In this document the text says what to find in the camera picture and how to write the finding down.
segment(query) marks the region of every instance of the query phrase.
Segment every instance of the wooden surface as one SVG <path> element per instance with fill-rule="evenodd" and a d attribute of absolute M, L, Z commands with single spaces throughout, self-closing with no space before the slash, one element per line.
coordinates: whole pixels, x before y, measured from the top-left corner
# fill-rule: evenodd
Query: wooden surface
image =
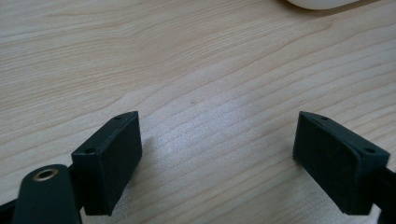
<path fill-rule="evenodd" d="M 298 112 L 393 156 L 396 2 L 0 3 L 0 203 L 108 119 L 140 113 L 143 158 L 86 223 L 376 223 L 343 215 L 292 158 Z"/>

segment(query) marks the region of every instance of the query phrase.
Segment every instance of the white object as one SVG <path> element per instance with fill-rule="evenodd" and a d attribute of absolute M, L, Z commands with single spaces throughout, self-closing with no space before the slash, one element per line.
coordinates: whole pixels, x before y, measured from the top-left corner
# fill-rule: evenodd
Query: white object
<path fill-rule="evenodd" d="M 308 9 L 329 9 L 333 7 L 340 7 L 349 3 L 357 2 L 359 0 L 288 0 L 298 7 L 305 7 Z"/>

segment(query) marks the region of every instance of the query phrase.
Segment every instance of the light wood tabletop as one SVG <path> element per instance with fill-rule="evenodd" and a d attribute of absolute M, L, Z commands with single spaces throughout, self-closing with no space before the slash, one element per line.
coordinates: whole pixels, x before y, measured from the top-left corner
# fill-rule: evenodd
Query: light wood tabletop
<path fill-rule="evenodd" d="M 291 157 L 299 111 L 392 154 L 396 2 L 0 2 L 0 204 L 34 169 L 139 111 L 143 157 L 112 217 L 84 223 L 376 223 Z"/>

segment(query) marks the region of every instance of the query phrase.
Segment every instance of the screw hole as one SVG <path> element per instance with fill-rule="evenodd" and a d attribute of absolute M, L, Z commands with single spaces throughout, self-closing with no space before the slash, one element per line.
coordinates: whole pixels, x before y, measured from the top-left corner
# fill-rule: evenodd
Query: screw hole
<path fill-rule="evenodd" d="M 90 154 L 90 153 L 93 153 L 94 151 L 95 151 L 95 149 L 93 147 L 90 147 L 90 148 L 85 149 L 84 152 L 87 154 Z"/>
<path fill-rule="evenodd" d="M 44 181 L 53 178 L 55 175 L 58 174 L 57 169 L 48 169 L 48 170 L 43 170 L 33 177 L 34 181 Z"/>
<path fill-rule="evenodd" d="M 372 148 L 365 148 L 364 150 L 365 150 L 366 152 L 368 152 L 368 153 L 375 153 L 375 150 L 372 149 Z"/>

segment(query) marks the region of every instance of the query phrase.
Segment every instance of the white rounded object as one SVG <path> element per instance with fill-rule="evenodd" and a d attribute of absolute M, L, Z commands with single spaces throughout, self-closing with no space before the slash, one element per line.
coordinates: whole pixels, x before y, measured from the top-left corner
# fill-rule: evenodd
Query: white rounded object
<path fill-rule="evenodd" d="M 288 0 L 298 7 L 305 7 L 308 9 L 321 10 L 333 7 L 340 7 L 349 3 L 357 2 L 359 0 Z"/>

